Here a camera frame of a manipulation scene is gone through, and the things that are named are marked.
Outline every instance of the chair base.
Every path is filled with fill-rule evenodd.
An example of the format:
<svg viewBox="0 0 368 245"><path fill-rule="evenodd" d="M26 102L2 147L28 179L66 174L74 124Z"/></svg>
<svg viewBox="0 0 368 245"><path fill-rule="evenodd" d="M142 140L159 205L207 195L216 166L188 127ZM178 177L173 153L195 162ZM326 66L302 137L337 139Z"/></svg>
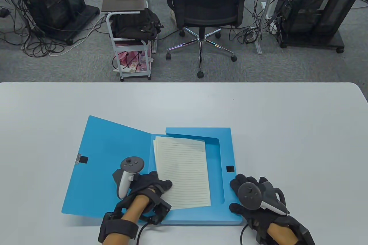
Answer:
<svg viewBox="0 0 368 245"><path fill-rule="evenodd" d="M220 28L218 30L213 31L213 32L211 32L209 34L206 34L206 35L204 34L205 28L200 28L200 33L199 34L196 34L195 32L191 31L188 28L184 28L182 31L180 31L180 36L184 36L185 31L189 32L191 35L193 35L195 37L195 39L167 49L166 59L171 59L171 54L170 54L171 51L182 48L182 47L185 47L185 46L189 46L189 45L192 45L192 44L195 44L195 43L198 43L199 46L200 46L199 68L198 68L198 72L197 72L197 77L198 78L203 78L204 77L204 73L202 72L202 68L201 68L201 66L202 66L203 42L207 42L208 44L211 44L211 45L215 46L218 49L221 49L223 51L231 53L231 61L235 62L236 60L238 60L238 58L236 57L236 55L232 51L230 51L227 48L224 48L224 47L216 44L215 42L210 41L210 40L207 39L212 35L215 35L217 38L220 38L220 36L221 36L221 33L220 33L221 29Z"/></svg>

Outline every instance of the lined paper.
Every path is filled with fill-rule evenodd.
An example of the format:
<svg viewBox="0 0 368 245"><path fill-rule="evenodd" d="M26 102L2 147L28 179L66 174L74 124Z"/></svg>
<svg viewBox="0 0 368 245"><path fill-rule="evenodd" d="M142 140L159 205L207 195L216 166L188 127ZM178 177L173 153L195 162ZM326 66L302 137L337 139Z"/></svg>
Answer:
<svg viewBox="0 0 368 245"><path fill-rule="evenodd" d="M162 195L172 210L211 205L204 141L156 137L154 152L159 178L172 181Z"/></svg>

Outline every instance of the backpack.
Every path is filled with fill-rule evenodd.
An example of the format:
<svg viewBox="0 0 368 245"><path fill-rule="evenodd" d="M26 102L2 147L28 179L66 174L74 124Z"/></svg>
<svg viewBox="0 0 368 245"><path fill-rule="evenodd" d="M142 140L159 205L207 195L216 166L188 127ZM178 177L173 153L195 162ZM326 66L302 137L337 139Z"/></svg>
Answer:
<svg viewBox="0 0 368 245"><path fill-rule="evenodd" d="M163 28L158 16L148 8L140 14L116 14L112 18L111 29L116 38L141 39L148 43Z"/></svg>

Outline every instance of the computer tower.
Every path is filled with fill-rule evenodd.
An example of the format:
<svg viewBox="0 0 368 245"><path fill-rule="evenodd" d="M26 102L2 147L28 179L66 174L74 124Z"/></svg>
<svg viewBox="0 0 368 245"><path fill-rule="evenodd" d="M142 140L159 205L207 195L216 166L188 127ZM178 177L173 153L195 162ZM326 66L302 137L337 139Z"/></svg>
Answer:
<svg viewBox="0 0 368 245"><path fill-rule="evenodd" d="M45 36L72 44L72 38L100 11L84 0L23 0Z"/></svg>
<svg viewBox="0 0 368 245"><path fill-rule="evenodd" d="M336 48L344 51L339 27L355 0L278 0L280 47Z"/></svg>

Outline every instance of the black mesh chair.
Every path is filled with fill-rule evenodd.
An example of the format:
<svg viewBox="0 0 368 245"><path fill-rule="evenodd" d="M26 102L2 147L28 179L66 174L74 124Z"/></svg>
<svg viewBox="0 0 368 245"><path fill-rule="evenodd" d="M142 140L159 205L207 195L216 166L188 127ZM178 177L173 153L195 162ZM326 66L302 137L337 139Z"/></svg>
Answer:
<svg viewBox="0 0 368 245"><path fill-rule="evenodd" d="M231 60L236 61L235 54L220 45L208 40L212 35L220 38L221 29L205 34L207 27L220 27L232 25L238 27L243 21L243 10L245 0L167 0L168 6L174 11L176 25L180 31L180 36L185 32L195 36L195 39L167 49L166 59L171 59L170 52L198 42L200 46L199 68L197 77L204 76L201 68L203 42L207 42L219 49L231 53ZM188 27L199 28L199 34L194 33Z"/></svg>

